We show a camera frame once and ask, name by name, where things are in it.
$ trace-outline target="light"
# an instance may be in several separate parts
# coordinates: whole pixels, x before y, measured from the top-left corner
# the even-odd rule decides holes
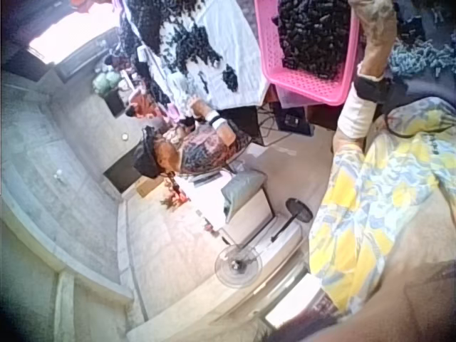
[[[29,44],[43,62],[58,64],[90,40],[118,26],[111,4],[94,4],[88,13],[72,13],[48,28]]]
[[[266,315],[266,320],[280,328],[284,323],[298,316],[320,291],[321,283],[311,274],[305,277]]]

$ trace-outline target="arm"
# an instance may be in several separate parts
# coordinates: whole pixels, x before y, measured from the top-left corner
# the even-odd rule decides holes
[[[397,36],[393,3],[391,0],[349,2],[359,17],[367,38],[364,59],[358,67],[358,76],[379,82],[383,79],[388,57]],[[376,103],[360,98],[352,84],[333,139],[335,153],[344,145],[362,148],[376,108]]]
[[[210,121],[214,116],[218,116],[217,112],[210,108],[203,100],[193,100],[191,107],[196,116],[202,116],[207,121]],[[212,127],[217,132],[217,135],[222,139],[226,146],[230,146],[236,140],[236,134],[229,125],[219,126],[220,123],[226,122],[225,119],[219,119],[213,122]]]

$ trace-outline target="white sleeve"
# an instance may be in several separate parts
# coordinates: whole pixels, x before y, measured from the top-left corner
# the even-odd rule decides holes
[[[361,65],[358,66],[358,76],[367,78],[374,82],[379,82],[381,78],[365,76],[359,73]],[[350,92],[348,93],[347,101],[343,106],[343,110],[337,127],[350,139],[365,138],[371,126],[377,103],[363,100],[359,98],[355,86],[351,84]]]

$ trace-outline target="window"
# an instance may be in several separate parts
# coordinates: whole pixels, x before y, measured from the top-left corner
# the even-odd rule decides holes
[[[81,46],[118,26],[111,4],[94,4],[88,13],[72,13],[32,40],[30,50],[44,63],[60,63]]]

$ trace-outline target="patterned shirt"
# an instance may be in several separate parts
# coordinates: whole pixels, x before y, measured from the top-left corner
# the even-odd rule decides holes
[[[354,144],[334,156],[309,248],[311,273],[339,310],[357,312],[373,294],[395,240],[434,190],[456,208],[455,124],[451,105],[425,98],[388,116],[411,138],[379,118],[366,156]]]
[[[185,137],[181,147],[181,174],[201,175],[220,169],[247,147],[251,138],[232,121],[228,120],[228,124],[236,135],[236,140],[230,146],[223,143],[217,131],[208,123],[198,126]]]

